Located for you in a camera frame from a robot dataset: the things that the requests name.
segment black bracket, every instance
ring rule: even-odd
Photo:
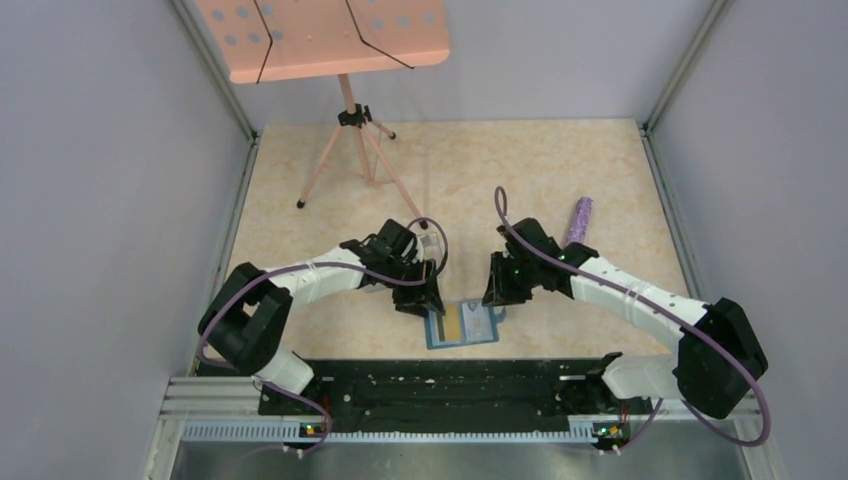
[[[745,311],[727,298],[705,305],[707,313],[695,328],[717,341],[741,363],[755,380],[768,370],[768,360]],[[677,387],[683,398],[713,418],[727,418],[751,387],[719,353],[692,334],[680,339]]]
[[[417,287],[395,287],[392,290],[392,301],[395,310],[419,317],[427,318],[430,311],[445,314],[445,305],[439,295],[439,283],[432,276],[436,269],[435,260],[425,260],[411,265],[403,273],[403,280],[418,280],[427,278],[427,283]]]
[[[224,282],[209,309],[197,326],[203,334],[209,322],[230,299],[248,283],[267,273],[242,263]],[[244,305],[256,305],[253,314]],[[291,309],[289,290],[263,280],[229,308],[209,334],[209,344],[241,375],[253,375],[264,367],[277,352],[283,328]]]
[[[353,126],[362,128],[368,122],[373,122],[371,118],[371,110],[368,105],[363,106],[361,103],[356,104],[356,112],[348,113],[347,110],[339,114],[339,125],[343,127]]]
[[[336,432],[557,432],[570,415],[614,414],[622,402],[649,413],[649,401],[616,399],[600,380],[598,391],[586,388],[607,360],[306,359],[315,378],[301,395],[333,416]],[[315,414],[267,387],[262,394],[259,415]]]
[[[516,233],[551,257],[573,267],[580,267],[598,252],[580,244],[570,243],[560,249],[553,237],[548,236],[535,218],[525,218],[513,225]],[[498,227],[506,239],[506,255],[495,252],[491,256],[489,283],[483,295],[483,305],[501,306],[524,303],[533,298],[532,290],[541,286],[548,291],[558,291],[574,298],[571,291],[570,272],[548,264],[527,250],[504,227]]]

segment gray wall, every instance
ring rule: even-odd
[[[0,478],[138,478],[245,155],[164,1],[0,3]]]
[[[742,303],[794,478],[844,478],[848,3],[736,2],[657,133],[711,293]]]
[[[644,120],[710,3],[445,0],[447,61],[351,80],[358,99],[383,120]],[[236,92],[258,129],[333,122],[344,108],[334,77],[240,85]]]

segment beige floor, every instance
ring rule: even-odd
[[[445,300],[480,298],[489,255],[503,242],[493,190],[509,193],[510,218],[534,216],[561,239],[574,202],[594,199],[586,244],[630,273],[685,293],[656,188],[632,120],[406,123],[382,138],[412,197],[447,230],[451,258],[440,277]],[[250,182],[231,268],[251,261],[279,267],[376,232],[386,218],[411,213],[393,185],[366,187],[340,173],[323,175],[305,209],[300,190],[332,126],[269,127]],[[332,156],[358,169],[343,132]],[[378,176],[386,172],[378,169]],[[346,292],[293,312],[283,344],[309,358],[528,358],[652,354],[648,335],[597,307],[537,289],[509,307],[498,343],[429,351],[420,319],[396,313],[388,291]]]

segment purple cylinder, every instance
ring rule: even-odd
[[[580,200],[577,200],[577,205],[574,206],[574,214],[571,216],[571,224],[562,244],[563,247],[572,242],[583,243],[586,239],[586,230],[589,228],[589,215],[591,213],[592,199],[580,197]]]

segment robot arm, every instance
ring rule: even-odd
[[[514,305],[530,300],[531,290],[542,286],[575,300],[600,306],[645,330],[662,342],[669,355],[618,356],[606,366],[604,383],[620,399],[663,397],[683,399],[715,418],[725,418],[748,392],[748,385],[719,354],[659,311],[637,301],[653,301],[709,335],[759,378],[768,368],[745,312],[735,302],[722,298],[715,305],[666,292],[617,268],[598,252],[572,243],[560,249],[536,219],[513,225],[522,238],[548,256],[581,271],[620,285],[617,291],[582,275],[551,265],[528,251],[503,226],[506,251],[491,256],[489,284],[483,303]]]
[[[300,393],[314,374],[294,352],[280,346],[292,310],[336,292],[381,284],[393,289],[392,301],[398,311],[419,316],[427,310],[444,313],[435,261],[424,260],[417,245],[414,233],[388,220],[379,233],[364,241],[343,242],[287,273],[260,282],[221,316],[209,332],[209,344],[238,373]],[[202,335],[230,299],[266,273],[250,263],[236,267],[201,319],[198,332]],[[397,286],[384,279],[419,284]],[[244,311],[245,304],[256,307],[252,315]]]

